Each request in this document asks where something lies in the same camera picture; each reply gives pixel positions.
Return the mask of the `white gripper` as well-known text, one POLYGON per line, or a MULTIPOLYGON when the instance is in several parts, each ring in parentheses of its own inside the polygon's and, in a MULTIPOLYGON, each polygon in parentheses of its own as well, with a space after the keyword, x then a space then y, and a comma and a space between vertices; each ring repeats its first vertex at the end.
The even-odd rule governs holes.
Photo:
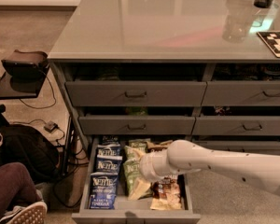
POLYGON ((132 148, 133 155, 140 160, 139 171, 143 178, 137 177, 133 183, 132 192, 128 199, 139 200, 150 189, 149 182, 156 182, 168 175, 176 175, 177 169, 169 162, 166 151, 151 152, 132 148))

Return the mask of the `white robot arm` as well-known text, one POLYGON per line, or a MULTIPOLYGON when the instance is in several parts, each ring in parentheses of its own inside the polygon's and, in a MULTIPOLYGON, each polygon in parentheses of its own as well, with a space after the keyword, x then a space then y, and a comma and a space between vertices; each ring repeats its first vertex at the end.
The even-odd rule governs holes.
POLYGON ((213 150, 187 140, 175 140, 168 148, 139 157, 139 176, 132 198, 139 199, 150 186, 168 175, 184 175, 204 169, 280 196, 280 156, 213 150))

